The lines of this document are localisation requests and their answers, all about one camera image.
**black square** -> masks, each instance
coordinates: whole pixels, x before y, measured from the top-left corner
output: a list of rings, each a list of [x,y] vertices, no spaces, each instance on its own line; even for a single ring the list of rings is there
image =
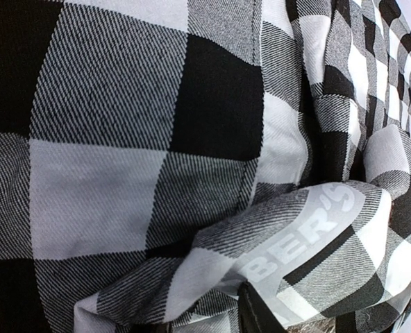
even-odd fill
[[[338,0],[337,1],[337,11],[344,18],[344,21],[352,27],[351,22],[351,0]]]
[[[367,17],[363,16],[364,22],[364,34],[366,36],[366,50],[368,50],[371,55],[375,55],[374,51],[374,44],[375,44],[375,36],[376,36],[376,25]]]
[[[411,235],[411,176],[408,191],[393,202],[389,226],[403,239]]]
[[[51,332],[32,259],[0,262],[0,333]]]
[[[395,0],[382,0],[379,5],[381,17],[391,26],[392,21],[401,16],[401,10]]]
[[[326,65],[324,82],[324,94],[342,95],[355,99],[353,83],[337,67]]]
[[[335,321],[335,331],[337,333],[358,333],[355,321],[355,312],[338,316]]]
[[[366,129],[367,129],[367,137],[371,137],[374,133],[374,122],[375,122],[375,113],[377,110],[377,98],[374,95],[367,95],[368,98],[368,106],[369,109],[367,110],[366,116]]]
[[[309,79],[306,73],[303,71],[301,75],[301,99],[300,99],[300,112],[307,116],[314,117],[315,106],[314,99],[312,97],[312,90],[310,87]]]
[[[190,236],[156,248],[150,248],[145,251],[146,259],[151,258],[184,258],[192,249],[194,233]]]
[[[394,324],[392,324],[390,327],[388,327],[386,330],[383,331],[383,333],[392,333],[394,331]]]
[[[0,0],[0,132],[29,136],[37,77],[62,6]]]
[[[260,154],[261,68],[189,35],[170,150],[247,161]]]
[[[405,76],[399,72],[399,83],[397,84],[397,92],[399,93],[400,101],[404,101],[405,96]]]
[[[351,172],[349,174],[350,180],[358,180],[359,182],[366,182],[366,170],[363,163],[363,152],[357,148],[355,151],[355,157],[353,158],[353,164]]]
[[[291,22],[300,18],[296,0],[286,1],[286,11],[287,11],[287,16],[289,17],[289,20]]]
[[[377,305],[374,305],[371,308],[368,309],[361,309],[360,311],[357,311],[357,314],[359,315],[360,318],[363,317],[362,323],[367,323],[368,327],[373,327],[375,328],[375,332],[381,332],[381,333],[391,333],[395,332],[395,330],[392,330],[391,328],[388,329],[388,325],[392,324],[392,320],[387,320],[384,321],[384,318],[393,318],[393,320],[396,320],[401,314],[395,310],[395,308],[390,305],[388,302],[383,302]]]
[[[324,179],[329,182],[343,181],[349,136],[345,132],[322,134],[324,154]]]
[[[401,38],[401,44],[405,47],[408,53],[411,52],[411,33],[407,33]]]

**black object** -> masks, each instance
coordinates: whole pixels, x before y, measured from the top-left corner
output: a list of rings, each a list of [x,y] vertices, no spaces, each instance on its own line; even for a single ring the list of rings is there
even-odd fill
[[[170,323],[159,325],[135,325],[130,333],[173,333]]]
[[[238,290],[240,333],[287,333],[249,282]]]

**gray printed label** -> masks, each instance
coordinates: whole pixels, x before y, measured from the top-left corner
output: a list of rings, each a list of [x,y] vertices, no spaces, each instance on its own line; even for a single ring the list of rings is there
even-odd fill
[[[242,281],[250,281],[285,326],[305,318],[298,317],[276,297],[280,281],[350,226],[365,202],[364,194],[342,183],[326,183],[308,190],[308,199],[297,218],[241,256],[217,286],[234,296]]]

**crumpled fabric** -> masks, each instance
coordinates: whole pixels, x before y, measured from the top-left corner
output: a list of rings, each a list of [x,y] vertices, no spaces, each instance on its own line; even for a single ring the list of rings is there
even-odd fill
[[[0,331],[383,332],[411,304],[394,0],[0,1]]]

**wrinkled fabric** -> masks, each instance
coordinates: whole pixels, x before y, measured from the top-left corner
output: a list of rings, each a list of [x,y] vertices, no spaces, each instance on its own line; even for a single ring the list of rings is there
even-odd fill
[[[0,1],[0,332],[236,333],[244,280],[285,327],[411,305],[395,1]]]

